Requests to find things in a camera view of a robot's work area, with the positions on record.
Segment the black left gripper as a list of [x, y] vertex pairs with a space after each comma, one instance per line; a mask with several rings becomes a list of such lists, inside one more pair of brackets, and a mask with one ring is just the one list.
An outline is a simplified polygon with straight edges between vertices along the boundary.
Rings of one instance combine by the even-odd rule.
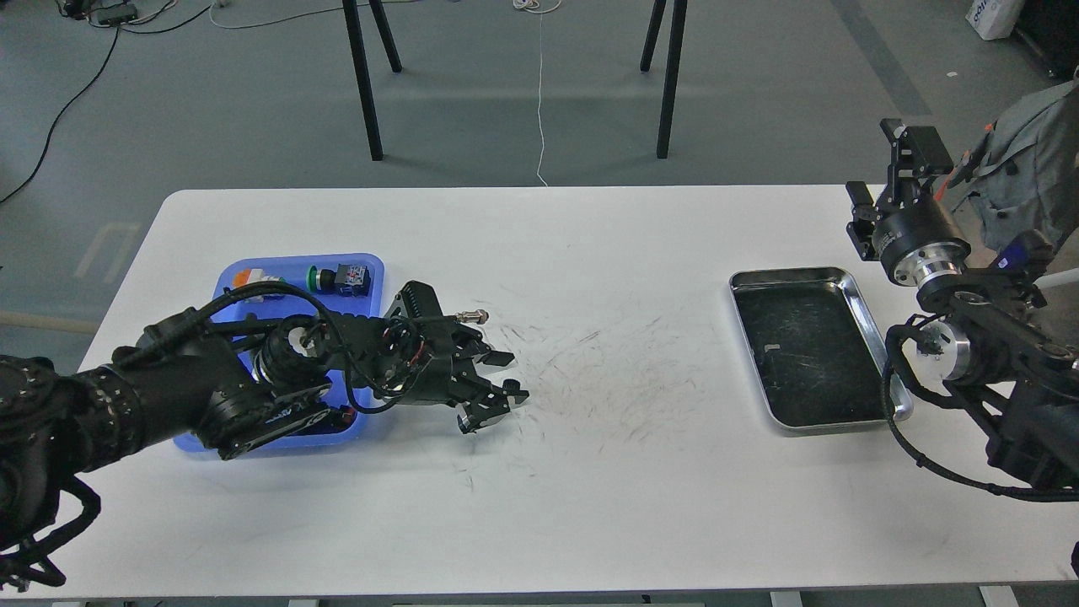
[[473, 363], [508, 368], [515, 354], [497, 350], [483, 331], [443, 314], [429, 284], [402, 286], [375, 343], [371, 392], [382, 410], [456, 405], [457, 428], [469, 434], [498, 423], [529, 398], [528, 389], [508, 395], [501, 384], [478, 376]]

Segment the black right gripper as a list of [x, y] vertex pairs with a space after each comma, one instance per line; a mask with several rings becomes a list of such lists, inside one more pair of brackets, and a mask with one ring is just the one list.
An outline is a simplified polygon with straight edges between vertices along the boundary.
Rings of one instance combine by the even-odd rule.
[[[945, 274], [957, 274], [971, 253], [969, 242], [935, 196], [935, 181], [955, 168], [947, 147], [933, 126], [907, 126], [900, 118], [883, 118], [890, 144], [885, 189], [878, 207], [864, 181], [847, 181], [851, 222], [846, 232], [861, 261], [880, 261], [888, 280], [921, 287]], [[891, 212], [880, 222], [879, 212]]]

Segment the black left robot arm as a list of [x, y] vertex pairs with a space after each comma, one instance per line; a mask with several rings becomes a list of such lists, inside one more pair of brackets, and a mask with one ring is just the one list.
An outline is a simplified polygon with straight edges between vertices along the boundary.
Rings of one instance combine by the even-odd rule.
[[66, 582], [51, 553], [101, 511], [82, 473], [185, 433], [238, 458], [336, 417], [324, 400], [332, 370], [358, 414], [447, 405], [463, 434], [497, 423], [529, 392], [478, 372], [515, 358], [484, 341], [486, 320], [484, 311], [443, 314], [425, 282], [407, 282], [382, 316], [332, 311], [288, 282], [254, 282], [146, 327], [109, 364], [76, 375], [43, 357], [3, 355], [3, 585]]

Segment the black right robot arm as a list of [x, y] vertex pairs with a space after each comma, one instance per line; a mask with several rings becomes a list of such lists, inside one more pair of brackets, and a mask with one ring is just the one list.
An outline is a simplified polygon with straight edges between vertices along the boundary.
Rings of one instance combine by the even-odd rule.
[[[937, 199], [937, 178], [954, 165], [931, 126], [880, 120], [890, 146], [886, 185], [873, 197], [849, 181], [856, 252], [879, 262], [888, 280], [916, 289], [920, 314], [885, 337], [882, 401], [894, 441], [918, 466], [996, 496], [1035, 502], [1076, 500], [1076, 349], [1029, 322], [1044, 307], [1036, 280], [1053, 249], [1022, 231], [991, 266], [969, 268], [969, 243]], [[999, 486], [937, 464], [894, 424], [891, 380], [943, 410], [961, 410], [987, 437], [991, 466], [1021, 481]]]

